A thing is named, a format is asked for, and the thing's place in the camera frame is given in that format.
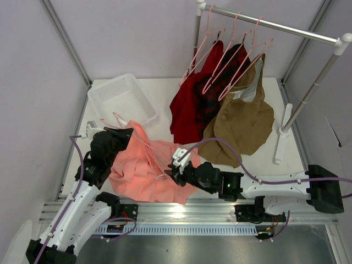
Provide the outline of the pink pleated skirt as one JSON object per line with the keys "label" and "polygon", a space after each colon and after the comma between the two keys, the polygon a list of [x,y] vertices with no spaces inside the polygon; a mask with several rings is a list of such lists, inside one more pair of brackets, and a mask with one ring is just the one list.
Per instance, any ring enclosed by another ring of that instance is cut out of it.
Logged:
{"label": "pink pleated skirt", "polygon": [[108,177],[113,191],[135,201],[178,203],[184,205],[197,192],[190,184],[177,185],[164,171],[172,154],[181,147],[163,140],[150,140],[143,127],[129,121],[133,133],[126,150],[117,154]]}

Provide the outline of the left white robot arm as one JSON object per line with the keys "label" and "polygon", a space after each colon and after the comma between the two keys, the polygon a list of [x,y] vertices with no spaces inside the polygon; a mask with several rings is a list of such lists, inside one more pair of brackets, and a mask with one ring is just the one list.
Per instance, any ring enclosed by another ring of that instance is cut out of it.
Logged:
{"label": "left white robot arm", "polygon": [[111,173],[118,153],[125,151],[132,128],[104,127],[87,134],[90,150],[83,154],[76,140],[70,139],[80,159],[72,189],[52,222],[26,251],[29,263],[76,263],[84,244],[103,223],[136,223],[122,212],[120,198],[101,188]]}

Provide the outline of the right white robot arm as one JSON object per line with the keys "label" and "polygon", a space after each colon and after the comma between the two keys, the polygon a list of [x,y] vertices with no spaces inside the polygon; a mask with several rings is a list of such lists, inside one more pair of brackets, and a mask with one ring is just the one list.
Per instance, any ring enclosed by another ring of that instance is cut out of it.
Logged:
{"label": "right white robot arm", "polygon": [[177,185],[191,185],[229,202],[254,200],[256,216],[279,215],[303,208],[314,208],[325,214],[344,212],[339,178],[319,165],[310,165],[306,172],[281,175],[278,179],[250,177],[245,173],[226,172],[209,162],[184,169],[173,164],[165,171]]}

